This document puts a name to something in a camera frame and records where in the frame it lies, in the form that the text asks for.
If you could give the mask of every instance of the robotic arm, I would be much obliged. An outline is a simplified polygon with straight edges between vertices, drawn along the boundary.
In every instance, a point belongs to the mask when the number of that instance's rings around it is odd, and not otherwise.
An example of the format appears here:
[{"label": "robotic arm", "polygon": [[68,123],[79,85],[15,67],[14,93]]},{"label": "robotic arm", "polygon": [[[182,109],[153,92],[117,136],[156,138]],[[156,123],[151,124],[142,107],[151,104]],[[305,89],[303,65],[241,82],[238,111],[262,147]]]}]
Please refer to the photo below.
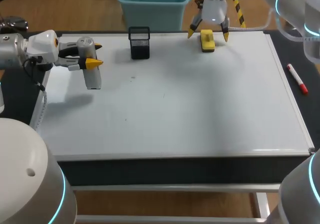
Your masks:
[{"label": "robotic arm", "polygon": [[[26,68],[27,64],[42,66],[42,69],[49,70],[54,64],[66,67],[69,71],[83,70],[86,87],[100,89],[99,66],[103,62],[97,60],[96,50],[101,47],[90,37],[82,37],[75,43],[59,43],[53,30],[31,36],[28,40],[20,34],[0,35],[0,70]],[[0,86],[0,113],[4,107]]]},{"label": "robotic arm", "polygon": [[[303,42],[306,57],[320,64],[320,0],[266,0],[274,9],[277,26],[281,33],[292,41]],[[204,0],[202,19],[209,23],[221,24],[227,13],[226,0]],[[279,22],[283,17],[294,26],[301,37],[286,33]]]}]

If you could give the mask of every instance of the yellow black caution tape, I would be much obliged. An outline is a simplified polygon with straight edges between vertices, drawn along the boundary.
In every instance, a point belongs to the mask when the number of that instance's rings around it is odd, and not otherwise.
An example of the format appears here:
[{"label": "yellow black caution tape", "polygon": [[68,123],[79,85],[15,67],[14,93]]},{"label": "yellow black caution tape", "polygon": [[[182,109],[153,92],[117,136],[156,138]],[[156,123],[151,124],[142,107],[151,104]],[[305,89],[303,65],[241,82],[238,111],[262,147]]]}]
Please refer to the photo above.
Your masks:
[{"label": "yellow black caution tape", "polygon": [[236,8],[236,14],[238,16],[238,20],[240,23],[241,28],[246,28],[246,24],[244,22],[244,15],[242,14],[241,8],[240,8],[240,3],[239,0],[233,0],[234,6]]}]

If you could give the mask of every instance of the black mesh pen holder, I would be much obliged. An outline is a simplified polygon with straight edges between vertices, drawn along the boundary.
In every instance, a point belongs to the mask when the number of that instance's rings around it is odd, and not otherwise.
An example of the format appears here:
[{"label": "black mesh pen holder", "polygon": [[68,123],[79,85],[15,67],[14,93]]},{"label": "black mesh pen holder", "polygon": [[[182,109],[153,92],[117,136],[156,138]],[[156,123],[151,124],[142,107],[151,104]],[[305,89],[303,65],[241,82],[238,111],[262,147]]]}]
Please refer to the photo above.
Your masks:
[{"label": "black mesh pen holder", "polygon": [[149,27],[129,27],[131,58],[133,60],[146,60],[150,58],[149,39]]}]

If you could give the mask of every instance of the wooden floor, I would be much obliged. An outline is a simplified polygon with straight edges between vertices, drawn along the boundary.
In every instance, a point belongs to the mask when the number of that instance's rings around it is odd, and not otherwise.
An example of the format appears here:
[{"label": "wooden floor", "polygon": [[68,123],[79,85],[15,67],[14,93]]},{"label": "wooden floor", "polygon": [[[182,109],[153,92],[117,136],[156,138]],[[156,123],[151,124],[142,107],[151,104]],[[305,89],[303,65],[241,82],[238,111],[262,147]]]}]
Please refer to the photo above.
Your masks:
[{"label": "wooden floor", "polygon": [[[264,0],[240,0],[240,4],[247,27],[265,24],[269,10]],[[233,3],[230,2],[228,7],[230,25],[239,27]],[[183,30],[188,29],[196,12],[196,5],[190,2],[184,13]],[[0,3],[0,13],[4,17],[25,18],[29,31],[125,30],[117,0],[5,0]],[[199,28],[218,29],[205,23],[201,23]],[[274,20],[269,28],[275,28]],[[249,193],[75,193],[79,214],[253,217],[255,213]],[[276,193],[268,195],[271,209],[276,206],[277,196]]]}]

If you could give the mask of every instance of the metal table frame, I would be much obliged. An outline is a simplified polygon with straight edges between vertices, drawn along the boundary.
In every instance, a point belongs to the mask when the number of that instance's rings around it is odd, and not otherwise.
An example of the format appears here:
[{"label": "metal table frame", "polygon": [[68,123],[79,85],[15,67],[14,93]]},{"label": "metal table frame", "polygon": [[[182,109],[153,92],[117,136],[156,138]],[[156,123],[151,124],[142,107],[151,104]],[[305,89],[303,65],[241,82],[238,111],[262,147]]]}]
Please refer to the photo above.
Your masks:
[{"label": "metal table frame", "polygon": [[108,191],[198,191],[198,192],[253,192],[257,218],[190,217],[190,216],[127,216],[78,215],[78,223],[264,223],[270,214],[267,193],[277,192],[280,184],[226,184],[226,185],[107,185],[73,186],[73,190]]}]

